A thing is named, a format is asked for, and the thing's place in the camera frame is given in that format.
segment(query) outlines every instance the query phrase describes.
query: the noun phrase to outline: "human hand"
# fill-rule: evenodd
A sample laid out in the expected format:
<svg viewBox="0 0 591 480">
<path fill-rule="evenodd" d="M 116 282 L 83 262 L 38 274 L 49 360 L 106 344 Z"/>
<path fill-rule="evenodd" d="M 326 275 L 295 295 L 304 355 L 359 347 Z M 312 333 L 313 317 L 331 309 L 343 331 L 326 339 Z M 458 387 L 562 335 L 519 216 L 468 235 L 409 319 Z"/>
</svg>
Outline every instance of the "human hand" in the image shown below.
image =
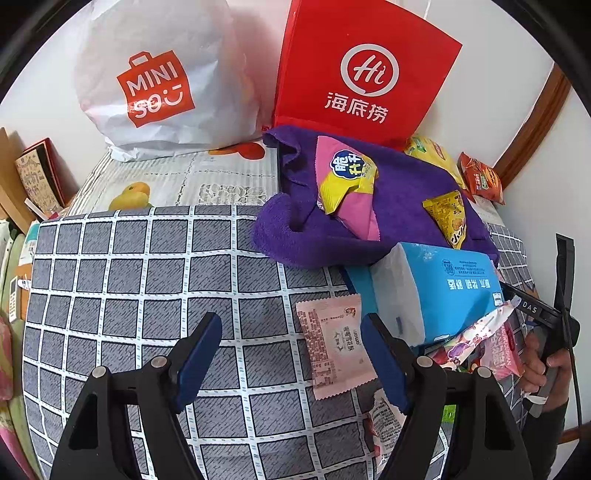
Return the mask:
<svg viewBox="0 0 591 480">
<path fill-rule="evenodd" d="M 519 380 L 521 389 L 528 393 L 535 393 L 546 384 L 544 376 L 546 366 L 538 356 L 539 348 L 540 341 L 532 331 L 525 337 L 525 349 L 521 358 L 524 374 Z M 546 365 L 558 368 L 556 381 L 543 408 L 543 411 L 550 411 L 564 405 L 569 399 L 569 385 L 570 379 L 573 378 L 573 370 L 568 350 L 563 348 L 550 355 L 546 360 Z"/>
</svg>

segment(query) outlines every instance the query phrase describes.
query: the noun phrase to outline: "purple towel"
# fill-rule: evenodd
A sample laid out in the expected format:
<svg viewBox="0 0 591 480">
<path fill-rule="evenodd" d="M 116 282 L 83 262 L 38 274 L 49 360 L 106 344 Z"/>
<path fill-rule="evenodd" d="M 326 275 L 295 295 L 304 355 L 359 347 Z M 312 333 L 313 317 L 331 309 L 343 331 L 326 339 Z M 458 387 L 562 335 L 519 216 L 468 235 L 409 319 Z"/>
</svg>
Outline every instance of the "purple towel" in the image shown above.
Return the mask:
<svg viewBox="0 0 591 480">
<path fill-rule="evenodd" d="M 261 252 L 287 265 L 319 268 L 372 264 L 398 242 L 449 247 L 423 208 L 423 200 L 458 189 L 448 172 L 391 148 L 333 136 L 378 166 L 374 211 L 380 240 L 361 240 L 316 206 L 314 155 L 318 135 L 324 134 L 282 126 L 263 136 L 265 145 L 278 148 L 283 193 L 266 202 L 252 229 L 252 242 Z M 488 230 L 465 197 L 464 206 L 467 234 L 462 249 L 486 253 L 496 264 L 499 251 Z"/>
</svg>

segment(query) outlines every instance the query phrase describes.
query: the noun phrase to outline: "tissue box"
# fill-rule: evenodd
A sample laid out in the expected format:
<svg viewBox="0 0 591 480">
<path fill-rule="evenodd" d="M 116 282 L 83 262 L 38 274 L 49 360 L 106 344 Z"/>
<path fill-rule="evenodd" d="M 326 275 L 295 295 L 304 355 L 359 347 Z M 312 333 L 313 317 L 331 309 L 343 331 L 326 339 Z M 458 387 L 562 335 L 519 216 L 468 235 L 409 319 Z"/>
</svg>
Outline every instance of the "tissue box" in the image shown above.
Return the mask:
<svg viewBox="0 0 591 480">
<path fill-rule="evenodd" d="M 370 272 L 384 325 L 410 346 L 445 340 L 503 303 L 479 252 L 400 242 Z"/>
</svg>

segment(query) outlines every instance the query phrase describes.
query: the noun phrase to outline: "book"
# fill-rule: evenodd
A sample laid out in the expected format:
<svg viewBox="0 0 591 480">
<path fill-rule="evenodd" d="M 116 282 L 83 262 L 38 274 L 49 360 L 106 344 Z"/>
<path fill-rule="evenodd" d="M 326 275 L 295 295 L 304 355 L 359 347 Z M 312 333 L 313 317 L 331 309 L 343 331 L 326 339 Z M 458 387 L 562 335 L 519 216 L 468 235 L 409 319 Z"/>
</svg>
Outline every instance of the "book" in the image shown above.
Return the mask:
<svg viewBox="0 0 591 480">
<path fill-rule="evenodd" d="M 65 206 L 66 201 L 64 199 L 63 189 L 60 184 L 60 178 L 57 175 L 56 158 L 53 150 L 53 145 L 51 144 L 51 140 L 49 140 L 49 138 L 44 138 L 36 144 L 26 148 L 22 152 L 22 154 L 24 155 L 25 153 L 29 153 L 32 150 L 37 151 L 37 155 L 39 155 L 39 160 L 41 160 L 41 166 L 43 167 L 43 171 L 47 176 L 49 185 L 51 186 L 51 189 L 55 194 L 57 200 L 60 202 L 60 205 Z"/>
<path fill-rule="evenodd" d="M 54 193 L 56 187 L 51 171 L 48 164 L 43 168 L 38 148 L 33 148 L 21 155 L 15 160 L 15 166 L 28 197 L 41 211 L 51 216 L 53 212 L 59 212 L 63 208 Z"/>
</svg>

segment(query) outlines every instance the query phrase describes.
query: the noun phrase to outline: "white plastic bag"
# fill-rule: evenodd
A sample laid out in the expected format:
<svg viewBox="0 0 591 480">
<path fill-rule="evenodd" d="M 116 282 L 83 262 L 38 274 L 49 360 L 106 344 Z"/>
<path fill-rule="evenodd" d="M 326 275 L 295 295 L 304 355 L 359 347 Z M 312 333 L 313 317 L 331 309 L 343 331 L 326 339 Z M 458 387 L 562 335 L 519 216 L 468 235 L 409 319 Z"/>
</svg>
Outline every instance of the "white plastic bag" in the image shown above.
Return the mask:
<svg viewBox="0 0 591 480">
<path fill-rule="evenodd" d="M 225 0 L 119 0 L 99 13 L 74 84 L 113 158 L 169 157 L 259 135 Z"/>
</svg>

